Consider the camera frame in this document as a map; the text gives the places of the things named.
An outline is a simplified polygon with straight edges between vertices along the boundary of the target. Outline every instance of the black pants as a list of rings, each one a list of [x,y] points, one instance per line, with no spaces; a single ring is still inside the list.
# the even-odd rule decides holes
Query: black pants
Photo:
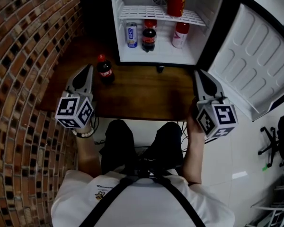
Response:
[[[125,165],[129,170],[138,159],[134,149],[133,133],[123,120],[112,121],[105,133],[106,141],[100,150],[102,155],[102,174]],[[183,163],[181,149],[181,128],[174,122],[168,122],[156,134],[155,141],[140,156],[153,160],[164,169],[177,168]]]

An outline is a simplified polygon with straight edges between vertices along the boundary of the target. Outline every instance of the wooden table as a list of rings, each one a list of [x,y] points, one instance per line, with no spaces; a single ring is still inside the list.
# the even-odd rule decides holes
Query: wooden table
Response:
[[[153,66],[116,66],[111,50],[87,37],[73,39],[39,108],[54,112],[69,77],[88,63],[96,66],[100,53],[112,62],[115,81],[103,85],[94,69],[93,95],[99,117],[163,121],[186,118],[194,97],[192,77],[186,69],[165,67],[159,74]]]

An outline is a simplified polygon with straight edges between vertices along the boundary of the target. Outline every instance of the mini fridge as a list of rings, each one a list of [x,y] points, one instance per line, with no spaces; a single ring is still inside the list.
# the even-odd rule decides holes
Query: mini fridge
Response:
[[[203,69],[252,121],[284,102],[284,26],[253,0],[186,0],[182,17],[166,13],[167,0],[108,0],[119,65]],[[144,19],[158,21],[155,49],[142,49]],[[138,46],[129,48],[127,22],[137,23]],[[171,40],[177,22],[190,24],[183,48]]]

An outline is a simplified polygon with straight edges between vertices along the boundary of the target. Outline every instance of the fridge shelf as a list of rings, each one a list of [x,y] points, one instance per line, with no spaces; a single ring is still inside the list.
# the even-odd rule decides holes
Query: fridge shelf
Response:
[[[196,12],[184,10],[182,17],[173,17],[166,13],[166,8],[158,6],[124,6],[120,19],[157,19],[189,23],[205,26],[205,23]]]

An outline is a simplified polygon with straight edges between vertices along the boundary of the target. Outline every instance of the fridge door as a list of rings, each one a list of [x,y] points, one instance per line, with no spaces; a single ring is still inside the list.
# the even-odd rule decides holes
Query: fridge door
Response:
[[[208,70],[252,121],[284,101],[284,30],[268,18],[241,3]]]

